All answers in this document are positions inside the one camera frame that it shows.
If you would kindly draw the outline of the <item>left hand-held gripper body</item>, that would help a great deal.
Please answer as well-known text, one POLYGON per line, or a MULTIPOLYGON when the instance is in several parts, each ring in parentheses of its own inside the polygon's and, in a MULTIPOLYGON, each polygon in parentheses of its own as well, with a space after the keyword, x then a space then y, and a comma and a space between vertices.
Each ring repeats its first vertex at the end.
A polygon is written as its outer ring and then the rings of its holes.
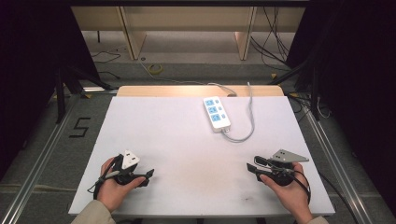
POLYGON ((115 158, 115 164, 112 168, 116 174, 114 175, 115 181, 120 185, 127 185, 138 177, 134 174, 134 169, 140 159, 136 157, 134 153, 126 150, 123 154, 120 154, 115 158))

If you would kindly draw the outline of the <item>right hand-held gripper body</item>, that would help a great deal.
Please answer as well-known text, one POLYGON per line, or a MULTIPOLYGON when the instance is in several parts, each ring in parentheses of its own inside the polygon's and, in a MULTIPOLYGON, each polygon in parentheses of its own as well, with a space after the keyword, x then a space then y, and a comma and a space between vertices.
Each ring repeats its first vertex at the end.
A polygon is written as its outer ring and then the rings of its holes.
POLYGON ((294 162, 308 162, 307 157, 280 149, 269 160, 268 164, 271 168, 272 179, 279 186, 287 186, 294 180, 294 162))

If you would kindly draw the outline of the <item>person's left hand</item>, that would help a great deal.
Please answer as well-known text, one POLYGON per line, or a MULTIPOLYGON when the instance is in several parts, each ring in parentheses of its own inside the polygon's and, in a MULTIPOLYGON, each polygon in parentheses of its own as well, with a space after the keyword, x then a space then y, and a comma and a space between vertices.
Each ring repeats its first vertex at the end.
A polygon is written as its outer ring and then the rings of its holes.
POLYGON ((112 213, 121 206, 128 193, 145 180, 145 177, 138 177, 127 185, 119 185, 113 178, 107 179, 98 191, 97 201, 101 202, 112 213))

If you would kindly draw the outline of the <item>person's right hand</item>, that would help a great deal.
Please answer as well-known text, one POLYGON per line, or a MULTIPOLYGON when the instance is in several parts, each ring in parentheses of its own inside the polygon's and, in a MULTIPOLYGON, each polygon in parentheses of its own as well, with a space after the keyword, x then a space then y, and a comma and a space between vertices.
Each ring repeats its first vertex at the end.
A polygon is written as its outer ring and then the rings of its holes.
POLYGON ((294 162, 294 177, 297 181, 291 182, 287 186, 279 186, 274 180, 266 175, 261 175, 264 185, 269 187, 281 201, 282 205, 297 219, 313 217, 308 202, 308 195, 306 190, 309 187, 308 182, 304 177, 303 166, 294 162))

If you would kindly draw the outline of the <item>white foam board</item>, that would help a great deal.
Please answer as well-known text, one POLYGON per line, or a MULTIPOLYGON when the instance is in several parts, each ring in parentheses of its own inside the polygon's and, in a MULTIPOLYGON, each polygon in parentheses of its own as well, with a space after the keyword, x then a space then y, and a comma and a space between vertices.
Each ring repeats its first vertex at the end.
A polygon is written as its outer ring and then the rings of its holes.
POLYGON ((288 98, 223 97, 221 102, 231 121, 227 136, 212 131, 200 97, 113 98, 70 214, 92 200, 88 189, 101 165, 131 150, 140 159, 137 173, 155 171, 147 187, 128 195, 119 216, 283 216, 275 194, 247 169, 255 156, 269 158, 280 149, 309 159, 303 167, 312 190, 310 209, 333 214, 288 98))

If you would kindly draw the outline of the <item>white power strip blue sockets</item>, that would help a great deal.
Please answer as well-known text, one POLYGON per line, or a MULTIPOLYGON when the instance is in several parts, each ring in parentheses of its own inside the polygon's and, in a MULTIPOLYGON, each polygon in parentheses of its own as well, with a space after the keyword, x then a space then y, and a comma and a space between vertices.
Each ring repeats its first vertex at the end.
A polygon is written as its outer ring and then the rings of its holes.
POLYGON ((227 133, 230 131, 231 122, 220 98, 218 96, 206 97, 203 104, 213 132, 227 133))

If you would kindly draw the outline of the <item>black metal stand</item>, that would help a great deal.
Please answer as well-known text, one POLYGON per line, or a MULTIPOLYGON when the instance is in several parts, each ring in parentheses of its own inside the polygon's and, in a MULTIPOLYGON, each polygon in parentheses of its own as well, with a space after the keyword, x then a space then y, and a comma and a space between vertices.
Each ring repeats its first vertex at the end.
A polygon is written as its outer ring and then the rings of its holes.
POLYGON ((115 87, 103 82, 99 76, 95 77, 94 75, 91 75, 75 66, 60 67, 55 73, 55 90, 58 106, 57 123, 60 123, 63 120, 66 113, 64 88, 69 89, 72 94, 81 95, 84 92, 83 87, 79 82, 81 78, 88 79, 91 83, 106 91, 115 90, 115 87))
POLYGON ((305 91, 310 93, 309 106, 310 111, 316 120, 319 120, 318 109, 318 70, 311 60, 305 60, 300 65, 292 68, 281 77, 277 77, 270 82, 270 85, 277 85, 294 76, 297 80, 294 89, 297 91, 305 91))

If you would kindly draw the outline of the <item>wooden table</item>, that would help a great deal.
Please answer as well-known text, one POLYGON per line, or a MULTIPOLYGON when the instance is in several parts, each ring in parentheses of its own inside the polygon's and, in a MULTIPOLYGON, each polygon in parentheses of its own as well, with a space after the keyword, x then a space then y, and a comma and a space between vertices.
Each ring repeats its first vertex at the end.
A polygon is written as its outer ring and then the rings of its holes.
POLYGON ((208 96, 283 96, 279 86, 272 85, 168 85, 122 86, 118 96, 133 97, 208 97, 208 96))

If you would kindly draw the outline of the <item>black curtain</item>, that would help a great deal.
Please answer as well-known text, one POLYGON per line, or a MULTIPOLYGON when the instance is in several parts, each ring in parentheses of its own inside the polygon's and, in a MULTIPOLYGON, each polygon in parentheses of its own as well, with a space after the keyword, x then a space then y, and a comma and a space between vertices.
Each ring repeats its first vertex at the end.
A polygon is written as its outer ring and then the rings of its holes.
POLYGON ((396 216, 396 0, 308 0, 287 65, 308 58, 320 95, 396 216))
POLYGON ((71 7, 0 0, 0 180, 71 68, 99 78, 71 7))

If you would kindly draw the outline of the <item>light wooden bench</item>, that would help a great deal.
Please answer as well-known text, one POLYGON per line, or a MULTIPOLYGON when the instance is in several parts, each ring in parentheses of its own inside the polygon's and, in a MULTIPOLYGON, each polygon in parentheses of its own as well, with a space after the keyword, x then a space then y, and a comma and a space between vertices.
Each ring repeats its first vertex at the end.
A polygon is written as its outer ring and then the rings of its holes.
POLYGON ((232 32, 239 58, 248 57, 251 34, 297 31, 304 7, 73 7, 82 31, 122 31, 138 58, 148 31, 232 32))

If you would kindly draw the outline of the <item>aluminium floor rail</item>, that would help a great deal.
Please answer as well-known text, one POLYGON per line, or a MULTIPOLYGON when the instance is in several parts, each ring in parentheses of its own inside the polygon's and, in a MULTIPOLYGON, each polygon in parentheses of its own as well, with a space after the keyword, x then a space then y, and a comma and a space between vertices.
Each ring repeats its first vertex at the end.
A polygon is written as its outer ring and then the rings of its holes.
POLYGON ((357 223, 374 224, 369 216, 368 210, 363 203, 363 200, 355 189, 351 179, 347 175, 347 170, 344 168, 340 159, 337 157, 334 148, 322 125, 319 121, 316 120, 312 112, 307 107, 304 108, 304 112, 332 168, 337 182, 341 190, 344 192, 344 198, 347 201, 351 213, 355 216, 357 223))
POLYGON ((4 216, 0 219, 0 224, 16 224, 21 216, 21 213, 26 206, 30 196, 34 192, 37 181, 42 175, 51 154, 53 153, 59 139, 64 132, 64 128, 70 119, 70 115, 79 101, 78 95, 71 95, 68 103, 66 104, 66 111, 64 116, 57 121, 50 131, 50 135, 41 148, 39 156, 36 158, 35 163, 29 169, 29 172, 22 182, 22 184, 17 187, 16 195, 14 199, 10 202, 4 216))

